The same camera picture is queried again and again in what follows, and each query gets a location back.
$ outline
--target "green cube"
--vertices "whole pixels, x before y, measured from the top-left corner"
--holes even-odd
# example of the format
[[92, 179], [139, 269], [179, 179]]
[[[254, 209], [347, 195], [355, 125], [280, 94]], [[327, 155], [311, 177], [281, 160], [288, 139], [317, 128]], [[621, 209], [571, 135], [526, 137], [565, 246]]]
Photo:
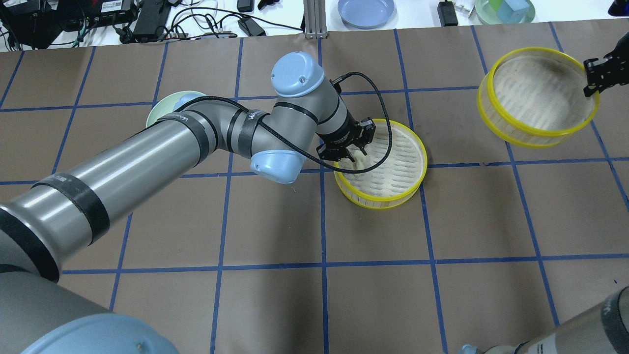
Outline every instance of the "green cube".
[[489, 5], [491, 6], [492, 9], [494, 9], [494, 11], [498, 11], [498, 9], [500, 8], [500, 5], [503, 4], [504, 0], [489, 0]]

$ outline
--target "tiled surface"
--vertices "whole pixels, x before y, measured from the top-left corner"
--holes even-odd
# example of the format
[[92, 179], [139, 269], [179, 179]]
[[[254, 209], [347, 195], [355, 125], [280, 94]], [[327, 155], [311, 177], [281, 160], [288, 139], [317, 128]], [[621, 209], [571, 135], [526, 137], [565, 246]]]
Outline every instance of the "tiled surface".
[[[479, 118], [482, 63], [530, 45], [600, 57], [628, 28], [586, 21], [42, 50], [23, 56], [9, 87], [19, 54], [0, 54], [0, 200], [141, 130], [156, 94], [195, 89], [271, 111], [274, 62], [292, 50], [321, 54], [329, 78], [371, 77], [391, 118], [422, 138], [430, 168], [411, 200], [364, 210], [311, 162], [283, 186], [218, 151], [71, 259], [61, 284], [143, 319], [182, 353], [516, 345], [629, 282], [629, 91], [605, 91], [594, 125], [565, 144], [525, 150]], [[111, 64], [121, 57], [125, 66]], [[363, 80], [342, 86], [356, 119], [382, 117]]]

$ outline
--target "yellow rim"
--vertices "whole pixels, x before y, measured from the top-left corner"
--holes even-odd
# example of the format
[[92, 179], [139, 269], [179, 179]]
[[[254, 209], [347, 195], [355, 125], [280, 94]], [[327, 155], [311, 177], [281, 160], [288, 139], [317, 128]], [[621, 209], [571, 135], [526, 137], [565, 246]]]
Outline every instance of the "yellow rim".
[[[384, 120], [382, 118], [377, 118], [377, 119], [374, 119], [374, 123], [376, 123], [376, 122], [385, 122], [386, 123], [386, 120]], [[398, 195], [394, 195], [392, 197], [377, 197], [375, 195], [369, 195], [369, 194], [366, 194], [364, 192], [361, 192], [358, 189], [356, 189], [356, 187], [352, 186], [342, 173], [339, 173], [339, 172], [336, 172], [336, 171], [334, 172], [336, 175], [338, 175], [339, 180], [341, 181], [343, 186], [345, 186], [345, 188], [349, 189], [352, 193], [358, 195], [359, 197], [362, 197], [362, 198], [365, 198], [366, 200], [369, 200], [370, 202], [382, 202], [382, 203], [394, 202], [396, 200], [399, 200], [399, 199], [402, 199], [402, 198], [408, 196], [409, 194], [414, 193], [417, 190], [417, 188], [420, 187], [421, 181], [423, 181], [424, 176], [426, 176], [426, 170], [428, 169], [428, 156], [426, 155], [426, 148], [424, 147], [424, 143], [422, 143], [420, 137], [418, 137], [417, 134], [415, 134], [414, 131], [412, 131], [410, 128], [408, 128], [407, 126], [403, 125], [402, 123], [398, 123], [398, 122], [395, 122], [394, 120], [391, 120], [391, 125], [395, 125], [397, 127], [401, 127], [403, 129], [406, 129], [408, 132], [413, 134], [413, 136], [415, 136], [417, 141], [420, 143], [421, 155], [422, 155], [423, 161], [424, 161], [423, 171], [421, 172], [421, 176], [420, 176], [419, 180], [417, 181], [417, 183], [415, 183], [411, 188], [409, 188], [409, 190], [407, 190], [404, 193], [400, 193]]]
[[592, 120], [592, 118], [594, 118], [594, 116], [596, 115], [596, 112], [598, 111], [598, 105], [599, 105], [598, 92], [594, 94], [594, 109], [592, 110], [592, 113], [590, 113], [588, 118], [583, 123], [577, 125], [576, 127], [563, 129], [563, 130], [543, 130], [543, 129], [531, 127], [527, 124], [524, 124], [521, 121], [517, 120], [514, 116], [510, 115], [504, 109], [500, 101], [498, 101], [498, 97], [496, 96], [496, 93], [494, 91], [494, 75], [498, 67], [504, 64], [504, 62], [513, 55], [516, 55], [522, 52], [535, 52], [535, 51], [552, 53], [554, 55], [563, 57], [567, 59], [569, 62], [571, 62], [572, 64], [576, 65], [577, 67], [585, 71], [585, 68], [580, 62], [576, 61], [574, 58], [572, 58], [571, 56], [567, 54], [559, 52], [558, 50], [542, 48], [542, 47], [529, 47], [529, 48], [522, 48], [522, 49], [514, 50], [510, 53], [503, 55], [500, 59], [498, 59], [498, 61], [494, 64], [494, 66], [491, 68], [491, 70], [487, 74], [487, 93], [489, 95], [489, 101], [491, 102], [491, 105], [496, 109], [496, 111], [498, 111], [498, 113], [503, 119], [505, 119], [509, 124], [522, 130], [525, 133], [536, 135], [539, 137], [561, 137], [563, 135], [573, 134], [577, 132], [578, 130], [582, 129], [583, 127], [585, 127]]
[[343, 193], [343, 195], [345, 195], [345, 197], [347, 197], [347, 199], [349, 199], [352, 203], [354, 203], [354, 204], [358, 205], [359, 207], [363, 207], [363, 208], [366, 208], [366, 209], [371, 209], [371, 210], [383, 210], [383, 209], [391, 209], [391, 208], [398, 207], [398, 206], [400, 206], [400, 205], [402, 205], [402, 204], [406, 203], [406, 202], [408, 201], [408, 199], [410, 199], [410, 198], [411, 198], [411, 197], [412, 197], [415, 193], [417, 193], [417, 190], [419, 190], [419, 189], [420, 189], [420, 188], [419, 188], [419, 186], [417, 186], [417, 187], [416, 187], [416, 188], [415, 188], [415, 189], [411, 192], [411, 194], [407, 196], [407, 197], [408, 197], [408, 199], [406, 199], [405, 201], [403, 201], [403, 202], [401, 202], [401, 203], [397, 203], [397, 204], [395, 204], [395, 205], [389, 205], [388, 207], [370, 207], [370, 206], [368, 206], [368, 205], [364, 205], [364, 204], [359, 203], [356, 199], [352, 198], [352, 196], [351, 196], [351, 195], [347, 194], [347, 192], [343, 189], [343, 186], [339, 183], [338, 178], [335, 178], [334, 180], [336, 181], [336, 183], [337, 183], [337, 185], [338, 185], [338, 189], [341, 191], [341, 193]]
[[563, 142], [557, 142], [554, 144], [548, 144], [548, 145], [538, 145], [538, 144], [531, 144], [531, 143], [527, 143], [527, 142], [522, 142], [519, 140], [516, 140], [508, 135], [506, 135], [505, 133], [503, 133], [502, 131], [500, 131], [500, 129], [498, 129], [494, 123], [489, 119], [489, 117], [487, 116], [487, 113], [485, 113], [485, 109], [483, 109], [482, 107], [482, 89], [484, 86], [485, 80], [483, 80], [483, 82], [481, 83], [481, 87], [479, 87], [478, 89], [478, 95], [476, 95], [476, 105], [478, 106], [478, 111], [481, 114], [481, 118], [482, 121], [485, 122], [485, 125], [487, 125], [487, 127], [489, 127], [489, 129], [494, 132], [494, 134], [498, 135], [498, 137], [500, 137], [501, 139], [505, 140], [506, 142], [510, 142], [511, 144], [520, 146], [520, 147], [527, 147], [529, 149], [544, 149], [546, 147], [553, 147], [553, 146], [557, 146], [559, 144], [561, 144]]

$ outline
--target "black band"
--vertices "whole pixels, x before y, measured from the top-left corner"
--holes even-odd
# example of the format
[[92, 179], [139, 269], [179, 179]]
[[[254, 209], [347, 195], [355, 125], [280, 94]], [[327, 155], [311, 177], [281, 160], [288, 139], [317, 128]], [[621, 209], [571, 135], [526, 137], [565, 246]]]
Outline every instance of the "black band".
[[157, 122], [163, 122], [164, 120], [176, 120], [177, 122], [183, 123], [197, 139], [199, 143], [199, 161], [197, 161], [196, 165], [203, 162], [206, 157], [209, 155], [209, 139], [205, 134], [205, 128], [199, 121], [197, 121], [194, 117], [185, 112], [173, 112], [171, 114], [165, 115], [162, 118], [159, 118]]
[[36, 186], [49, 186], [65, 195], [79, 209], [92, 229], [92, 243], [109, 230], [109, 214], [103, 201], [87, 184], [67, 173], [55, 173], [35, 183]]
[[251, 158], [253, 133], [258, 127], [260, 119], [266, 117], [267, 115], [269, 115], [267, 112], [261, 110], [250, 110], [249, 113], [247, 113], [244, 122], [242, 122], [240, 134], [238, 134], [238, 153], [241, 156]]
[[629, 354], [629, 332], [620, 316], [620, 296], [629, 287], [614, 294], [603, 302], [601, 306], [601, 322], [607, 334], [607, 339], [618, 354]]
[[238, 116], [242, 113], [241, 109], [237, 109], [236, 112], [234, 112], [234, 115], [231, 116], [231, 120], [230, 120], [230, 125], [227, 128], [227, 151], [229, 152], [234, 152], [234, 149], [231, 146], [231, 135], [233, 134], [234, 131], [234, 125], [236, 125], [236, 119], [238, 119]]
[[196, 110], [186, 110], [186, 111], [194, 112], [202, 116], [203, 119], [205, 119], [205, 121], [209, 124], [209, 126], [212, 127], [212, 131], [214, 131], [214, 142], [215, 142], [214, 150], [212, 150], [212, 152], [216, 151], [216, 149], [218, 149], [218, 132], [216, 131], [216, 126], [214, 125], [214, 123], [212, 123], [212, 121], [208, 118], [208, 116], [206, 116], [205, 114], [199, 111], [196, 111]]
[[298, 111], [300, 113], [303, 113], [303, 114], [309, 116], [310, 119], [313, 120], [314, 124], [318, 124], [319, 123], [319, 121], [316, 118], [316, 115], [314, 115], [311, 111], [303, 108], [302, 106], [294, 105], [294, 104], [288, 103], [288, 102], [277, 102], [274, 107], [286, 107], [286, 108], [290, 108], [292, 110], [296, 110], [296, 111]]
[[20, 266], [16, 265], [0, 265], [0, 273], [11, 273], [12, 271], [23, 271], [28, 273], [28, 271]]
[[338, 112], [338, 107], [341, 107], [341, 97], [339, 97], [339, 98], [338, 98], [338, 101], [337, 101], [337, 107], [336, 107], [336, 108], [334, 108], [334, 112], [332, 112], [332, 114], [331, 114], [328, 118], [326, 118], [326, 119], [324, 119], [324, 120], [320, 121], [320, 122], [319, 122], [319, 123], [317, 123], [317, 124], [318, 124], [318, 125], [321, 125], [321, 124], [323, 124], [323, 123], [325, 123], [325, 122], [329, 121], [330, 119], [332, 119], [332, 118], [334, 117], [334, 115], [335, 115], [335, 114], [337, 114], [337, 112]]
[[42, 240], [22, 221], [3, 209], [0, 209], [0, 230], [18, 244], [43, 278], [55, 283], [59, 281], [59, 268]]

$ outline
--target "light blue cap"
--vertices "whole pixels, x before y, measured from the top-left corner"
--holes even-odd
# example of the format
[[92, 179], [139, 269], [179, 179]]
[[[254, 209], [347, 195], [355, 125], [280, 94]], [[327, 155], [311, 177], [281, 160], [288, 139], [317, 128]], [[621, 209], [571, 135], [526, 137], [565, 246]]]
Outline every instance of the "light blue cap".
[[271, 83], [278, 95], [300, 97], [319, 87], [325, 78], [323, 68], [306, 52], [281, 57], [271, 71]]
[[273, 182], [295, 182], [306, 157], [293, 150], [260, 151], [251, 157], [251, 170]]
[[179, 107], [183, 106], [184, 104], [194, 100], [197, 97], [202, 97], [202, 94], [198, 94], [198, 93], [186, 93], [185, 95], [181, 96], [181, 98], [179, 98], [179, 101], [177, 101], [177, 103], [175, 103], [175, 107], [172, 108], [172, 110], [176, 110]]
[[44, 334], [22, 354], [179, 354], [166, 338], [133, 317], [107, 313], [68, 322]]

